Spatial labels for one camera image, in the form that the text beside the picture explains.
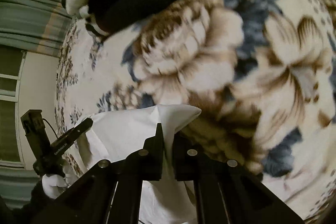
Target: black sleeve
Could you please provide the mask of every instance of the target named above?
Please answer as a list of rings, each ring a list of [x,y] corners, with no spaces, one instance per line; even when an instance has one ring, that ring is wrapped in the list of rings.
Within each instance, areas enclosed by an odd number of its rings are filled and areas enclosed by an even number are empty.
[[[32,218],[52,201],[53,199],[44,193],[42,181],[39,181],[31,192],[30,203],[21,209],[14,209],[12,212],[18,224],[29,224]]]

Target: floral bedspread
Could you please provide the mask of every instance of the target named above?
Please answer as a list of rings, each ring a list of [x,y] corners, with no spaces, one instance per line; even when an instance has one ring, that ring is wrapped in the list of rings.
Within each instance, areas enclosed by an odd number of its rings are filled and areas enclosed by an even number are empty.
[[[57,73],[58,133],[91,113],[197,106],[183,133],[211,158],[262,173],[313,223],[336,183],[334,41],[318,0],[178,0],[111,37],[73,20]],[[81,149],[65,155],[78,176]]]

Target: window pane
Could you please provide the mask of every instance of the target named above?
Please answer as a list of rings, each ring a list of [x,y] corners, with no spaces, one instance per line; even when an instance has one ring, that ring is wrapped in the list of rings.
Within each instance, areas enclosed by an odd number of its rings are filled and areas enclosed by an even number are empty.
[[[15,89],[16,89],[16,80],[0,77],[0,90],[15,91]]]
[[[18,48],[0,46],[0,74],[19,75],[22,52]]]
[[[0,100],[0,160],[20,162],[15,131],[15,102]]]

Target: black cable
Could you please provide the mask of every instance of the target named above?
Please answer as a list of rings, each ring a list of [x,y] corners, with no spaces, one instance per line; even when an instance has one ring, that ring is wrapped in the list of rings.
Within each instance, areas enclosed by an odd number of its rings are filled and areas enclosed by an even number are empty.
[[[53,129],[53,127],[50,125],[50,123],[49,123],[45,118],[42,118],[42,120],[44,120],[44,121],[47,122],[47,124],[50,126],[51,130],[54,132],[56,139],[58,139],[58,137],[57,137],[57,135],[56,135],[56,132],[55,132],[55,130]]]

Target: window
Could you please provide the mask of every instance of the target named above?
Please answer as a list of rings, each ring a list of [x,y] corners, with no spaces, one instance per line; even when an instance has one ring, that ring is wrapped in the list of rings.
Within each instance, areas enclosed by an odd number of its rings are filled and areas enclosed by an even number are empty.
[[[18,93],[25,54],[0,46],[0,166],[23,168],[18,134]]]

